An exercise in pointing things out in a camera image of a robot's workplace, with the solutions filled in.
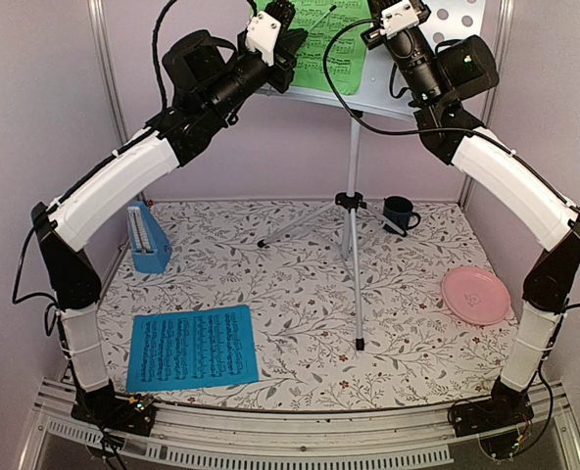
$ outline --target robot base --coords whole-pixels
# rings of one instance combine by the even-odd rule
[[[138,411],[135,409],[135,404],[129,404],[126,399],[117,399],[113,409],[116,409],[116,406],[121,407],[121,411],[115,412],[114,416],[110,416],[106,422],[101,422],[106,429],[147,438],[151,435],[157,412],[155,406],[147,406],[142,411]],[[72,407],[71,417],[77,421],[96,425],[96,420],[78,403]]]
[[[457,437],[471,436],[494,431],[534,418],[534,410],[527,395],[509,412],[495,399],[470,401],[457,404],[449,411],[449,420]]]

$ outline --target pink wall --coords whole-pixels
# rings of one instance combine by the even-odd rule
[[[580,204],[580,3],[519,0],[493,130],[561,192]],[[477,188],[468,211],[516,308],[525,274],[540,254],[531,234]],[[580,301],[580,274],[573,291]],[[553,355],[580,426],[580,310]]]
[[[159,109],[150,62],[150,31],[164,0],[106,2],[107,26],[129,132]],[[160,41],[163,54],[199,28],[235,40],[249,16],[243,0],[190,0],[174,6]],[[331,197],[346,189],[349,119],[343,110],[284,98],[250,99],[235,127],[224,130],[188,168],[147,191],[156,199]],[[411,122],[369,117],[385,128]],[[362,134],[360,190],[369,197],[404,194],[418,200],[454,201],[460,174],[446,168],[416,137]]]
[[[63,357],[42,326],[42,301],[11,306],[29,212],[50,202],[116,146],[85,2],[0,0],[0,469],[16,450],[43,376]],[[124,236],[116,221],[90,247],[100,272]],[[48,289],[32,245],[22,292]]]

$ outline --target patterned table surface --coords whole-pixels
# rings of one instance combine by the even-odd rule
[[[319,203],[161,203],[153,213],[174,248],[164,275],[139,274],[127,253],[99,311],[110,376],[124,391],[135,315],[245,304],[260,382],[157,394],[230,408],[391,408],[486,395],[517,322],[459,321],[440,284],[452,268],[492,269],[456,205],[422,204],[407,239],[361,214],[366,351],[356,352],[353,280],[334,209],[292,238],[257,242]]]

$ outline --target plate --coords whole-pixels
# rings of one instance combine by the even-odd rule
[[[508,289],[495,274],[479,267],[449,271],[443,279],[442,293],[449,309],[472,325],[494,325],[509,314]]]

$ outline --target tripod leg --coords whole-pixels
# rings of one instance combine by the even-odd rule
[[[258,247],[263,248],[266,245],[268,245],[269,243],[272,243],[276,240],[280,240],[281,237],[283,237],[286,233],[290,233],[292,230],[294,230],[296,227],[300,226],[300,225],[304,225],[306,223],[308,223],[310,220],[317,218],[319,215],[321,215],[324,212],[329,211],[331,208],[333,208],[336,205],[336,203],[332,202],[329,203],[325,206],[322,206],[319,209],[316,209],[315,211],[312,211],[306,215],[304,215],[303,217],[299,217],[297,220],[290,222],[289,224],[287,224],[284,227],[281,227],[279,230],[277,230],[276,232],[268,235],[266,238],[264,238],[263,240],[260,240],[258,242]]]
[[[373,209],[371,207],[367,207],[366,210],[369,211],[370,213],[372,213],[373,216],[377,220],[379,220],[380,222],[384,222],[386,225],[388,225],[390,228],[392,228],[395,232],[397,232],[402,237],[407,237],[408,236],[408,234],[405,232],[404,229],[402,229],[399,225],[395,224],[395,222],[393,222],[392,220],[390,220],[388,217],[386,217],[380,211],[376,211],[375,209]]]
[[[351,215],[345,211],[345,224],[342,232],[342,243],[340,244],[342,259],[347,259],[351,252]]]
[[[358,248],[358,217],[355,209],[349,211],[351,220],[351,243],[353,244],[353,270],[356,292],[356,349],[364,351],[362,314],[362,283],[360,282],[360,250]]]

